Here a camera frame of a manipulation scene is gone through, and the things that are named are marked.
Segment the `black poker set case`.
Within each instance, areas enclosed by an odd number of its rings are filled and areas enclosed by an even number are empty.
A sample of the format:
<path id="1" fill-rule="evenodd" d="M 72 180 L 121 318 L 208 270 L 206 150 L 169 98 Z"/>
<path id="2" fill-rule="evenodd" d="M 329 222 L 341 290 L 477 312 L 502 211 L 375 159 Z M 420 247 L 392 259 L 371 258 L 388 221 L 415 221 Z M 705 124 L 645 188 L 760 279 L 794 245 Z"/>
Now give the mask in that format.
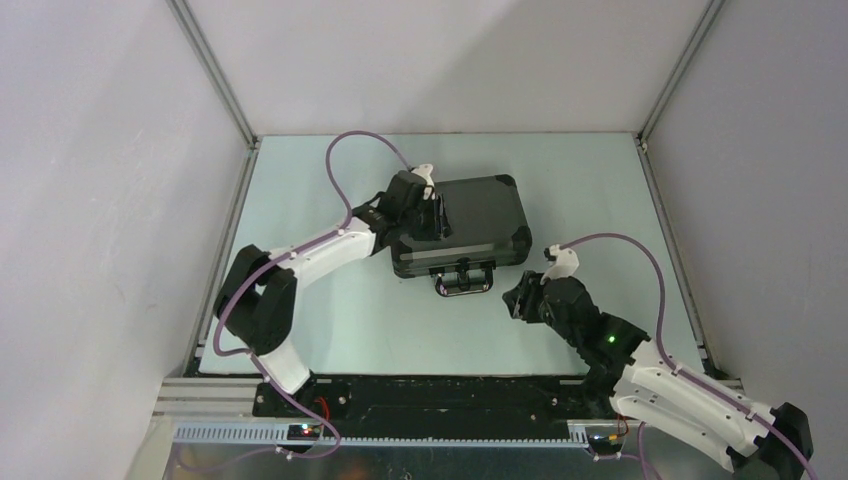
<path id="1" fill-rule="evenodd" d="M 429 277 L 442 297 L 485 293 L 499 267 L 524 263 L 532 233 L 515 179 L 508 174 L 436 184 L 450 234 L 435 241 L 408 235 L 391 246 L 393 273 Z"/>

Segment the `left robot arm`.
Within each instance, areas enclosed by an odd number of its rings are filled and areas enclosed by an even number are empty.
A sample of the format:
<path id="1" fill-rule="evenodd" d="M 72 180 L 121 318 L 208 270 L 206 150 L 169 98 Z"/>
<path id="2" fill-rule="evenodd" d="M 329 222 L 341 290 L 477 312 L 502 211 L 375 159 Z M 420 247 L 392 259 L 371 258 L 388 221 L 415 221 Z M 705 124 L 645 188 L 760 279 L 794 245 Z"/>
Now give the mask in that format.
<path id="1" fill-rule="evenodd" d="M 387 189 L 349 209 L 342 224 L 307 243 L 265 251 L 255 245 L 236 255 L 214 304 L 213 350 L 223 332 L 242 342 L 267 383 L 292 395 L 310 379 L 290 337 L 296 297 L 335 270 L 381 252 L 403 235 L 440 240 L 450 233 L 443 200 L 423 164 L 396 173 Z"/>

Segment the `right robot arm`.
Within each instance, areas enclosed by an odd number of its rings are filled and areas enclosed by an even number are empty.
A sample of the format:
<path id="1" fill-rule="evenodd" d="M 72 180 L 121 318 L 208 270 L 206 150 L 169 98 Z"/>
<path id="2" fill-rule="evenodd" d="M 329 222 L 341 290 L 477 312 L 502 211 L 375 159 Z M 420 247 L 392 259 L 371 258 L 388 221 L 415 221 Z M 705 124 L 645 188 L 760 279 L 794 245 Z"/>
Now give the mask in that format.
<path id="1" fill-rule="evenodd" d="M 645 331 L 601 311 L 576 278 L 527 271 L 503 294 L 510 316 L 550 327 L 588 365 L 584 386 L 612 410 L 714 460 L 736 479 L 800 479 L 813 454 L 806 414 L 756 402 L 663 358 Z"/>

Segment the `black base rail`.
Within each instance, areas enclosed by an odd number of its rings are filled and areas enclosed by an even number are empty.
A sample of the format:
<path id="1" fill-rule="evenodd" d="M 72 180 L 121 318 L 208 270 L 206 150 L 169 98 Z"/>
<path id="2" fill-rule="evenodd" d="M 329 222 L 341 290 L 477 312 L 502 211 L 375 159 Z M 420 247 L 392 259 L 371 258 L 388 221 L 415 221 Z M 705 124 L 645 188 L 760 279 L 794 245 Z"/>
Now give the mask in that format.
<path id="1" fill-rule="evenodd" d="M 598 420 L 617 435 L 628 430 L 581 376 L 316 374 L 293 398 L 261 383 L 252 414 L 298 418 L 304 406 L 344 438 L 363 440 L 574 440 L 579 420 Z"/>

